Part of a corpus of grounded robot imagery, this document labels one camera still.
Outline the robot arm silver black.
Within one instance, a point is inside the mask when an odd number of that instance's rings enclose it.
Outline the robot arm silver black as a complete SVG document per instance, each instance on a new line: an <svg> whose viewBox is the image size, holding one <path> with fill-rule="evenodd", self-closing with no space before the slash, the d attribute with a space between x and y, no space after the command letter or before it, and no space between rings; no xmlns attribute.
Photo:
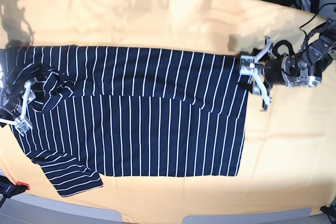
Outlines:
<svg viewBox="0 0 336 224"><path fill-rule="evenodd" d="M275 85L289 88L314 88L322 83L322 74L335 60L335 20L325 22L304 35L298 52L287 40L273 43L265 39L262 50L252 56L242 55L239 73L248 76L246 83L238 85L246 91L262 97L262 108L271 104L270 91Z"/></svg>

